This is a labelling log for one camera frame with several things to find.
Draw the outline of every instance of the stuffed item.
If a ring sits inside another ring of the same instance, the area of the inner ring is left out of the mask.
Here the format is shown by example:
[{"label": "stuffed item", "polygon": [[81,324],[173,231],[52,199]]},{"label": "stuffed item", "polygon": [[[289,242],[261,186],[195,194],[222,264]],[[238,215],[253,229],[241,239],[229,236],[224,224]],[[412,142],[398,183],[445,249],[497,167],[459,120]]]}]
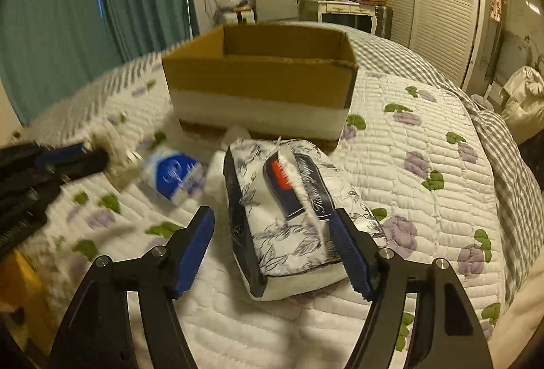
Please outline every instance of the stuffed item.
[{"label": "stuffed item", "polygon": [[329,218],[344,208],[378,246],[385,233],[325,153],[308,141],[230,145],[224,175],[232,242],[252,298],[278,300],[346,277]]}]

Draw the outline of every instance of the drawer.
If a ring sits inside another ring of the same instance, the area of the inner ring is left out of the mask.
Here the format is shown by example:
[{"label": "drawer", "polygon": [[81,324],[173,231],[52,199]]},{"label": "drawer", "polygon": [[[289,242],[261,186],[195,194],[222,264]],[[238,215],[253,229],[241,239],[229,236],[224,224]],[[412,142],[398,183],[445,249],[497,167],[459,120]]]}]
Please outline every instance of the drawer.
[{"label": "drawer", "polygon": [[342,4],[327,4],[327,12],[329,13],[349,13],[349,6]]},{"label": "drawer", "polygon": [[356,13],[359,15],[375,15],[375,7],[372,6],[350,6],[349,8],[352,13]]}]

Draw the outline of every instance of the bed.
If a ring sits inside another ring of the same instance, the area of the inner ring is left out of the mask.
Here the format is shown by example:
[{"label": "bed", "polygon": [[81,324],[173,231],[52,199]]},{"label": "bed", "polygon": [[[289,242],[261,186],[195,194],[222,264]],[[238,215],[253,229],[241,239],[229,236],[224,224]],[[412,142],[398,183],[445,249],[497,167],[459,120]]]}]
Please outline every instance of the bed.
[{"label": "bed", "polygon": [[[467,280],[465,287],[482,323],[486,323],[482,327],[486,335],[491,336],[490,348],[497,363],[502,358],[502,346],[493,343],[502,339],[498,334],[501,329],[508,329],[501,327],[500,320],[497,323],[497,304],[501,304],[504,312],[513,300],[516,303],[514,295],[524,283],[544,242],[544,203],[534,176],[521,160],[501,117],[481,109],[431,64],[394,42],[342,26],[319,26],[340,28],[349,35],[361,73],[364,73],[361,82],[365,84],[361,91],[370,91],[370,85],[378,85],[373,82],[383,82],[381,77],[390,80],[393,75],[393,81],[387,82],[396,82],[397,77],[406,83],[400,92],[426,85],[452,98],[456,106],[462,105],[465,122],[469,122],[465,131],[472,134],[473,145],[481,146],[481,165],[489,170],[485,180],[482,179],[482,186],[491,190],[485,194],[489,197],[487,212],[491,214],[487,234],[495,245],[495,249],[490,250],[494,257],[490,257],[492,270],[484,272],[480,279]],[[152,144],[160,130],[185,153],[209,164],[211,172],[218,171],[214,165],[217,156],[213,156],[217,141],[184,134],[171,115],[161,56],[154,53],[108,72],[74,97],[45,111],[26,130],[25,138],[52,145],[66,144],[87,137],[105,120],[114,123],[122,120],[134,141]],[[355,100],[353,106],[362,107],[363,102],[363,99]],[[340,168],[347,168],[357,153],[343,140],[331,159]],[[380,196],[373,200],[368,187],[353,183],[357,182],[354,176],[350,180],[363,198],[367,196],[375,206],[381,203]],[[220,183],[221,175],[215,174],[207,186],[218,190]],[[165,241],[161,236],[152,235],[157,232],[153,231],[154,227],[161,227],[165,221],[184,226],[199,204],[210,204],[217,208],[214,240],[191,296],[176,304],[197,363],[201,367],[232,368],[342,367],[366,318],[368,304],[362,302],[346,281],[287,300],[250,300],[232,257],[226,214],[221,212],[220,200],[220,192],[205,192],[199,201],[188,201],[172,212],[162,207],[145,187],[134,184],[119,194],[103,175],[96,175],[63,189],[62,196],[50,207],[49,224],[24,245],[23,251],[49,288],[50,307],[60,319],[98,249],[114,260],[138,257],[151,246]],[[113,229],[104,235],[97,227]],[[448,235],[460,234],[449,232]],[[150,367],[138,304],[133,295],[129,301],[137,357],[141,367]],[[407,301],[405,309],[408,312],[413,309],[413,300]],[[333,329],[341,330],[342,334],[331,334]],[[398,351],[392,367],[402,367],[406,350]]]}]

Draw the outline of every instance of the white plastic bag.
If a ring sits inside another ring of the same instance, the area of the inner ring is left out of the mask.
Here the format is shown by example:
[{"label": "white plastic bag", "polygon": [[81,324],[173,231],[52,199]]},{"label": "white plastic bag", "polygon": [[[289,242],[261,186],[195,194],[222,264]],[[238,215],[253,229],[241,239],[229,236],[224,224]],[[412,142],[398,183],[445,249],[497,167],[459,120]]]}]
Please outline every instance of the white plastic bag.
[{"label": "white plastic bag", "polygon": [[544,81],[532,67],[521,67],[504,86],[510,95],[501,116],[518,145],[544,128]]}]

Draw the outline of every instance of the navy label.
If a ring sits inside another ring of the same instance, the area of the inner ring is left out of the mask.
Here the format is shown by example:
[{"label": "navy label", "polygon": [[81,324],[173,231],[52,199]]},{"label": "navy label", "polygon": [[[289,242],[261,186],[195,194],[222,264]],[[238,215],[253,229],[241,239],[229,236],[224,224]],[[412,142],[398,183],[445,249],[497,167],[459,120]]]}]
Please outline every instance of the navy label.
[{"label": "navy label", "polygon": [[317,165],[306,154],[296,153],[295,160],[316,216],[319,219],[330,218],[335,206]]},{"label": "navy label", "polygon": [[263,175],[272,195],[276,198],[279,207],[284,213],[287,221],[295,218],[304,212],[300,200],[295,194],[293,187],[287,180],[284,170],[279,165],[277,152],[272,154],[263,167]]},{"label": "navy label", "polygon": [[157,164],[157,191],[167,199],[171,199],[180,187],[190,194],[198,185],[196,180],[192,180],[192,173],[197,165],[197,161],[184,154],[161,160]]}]

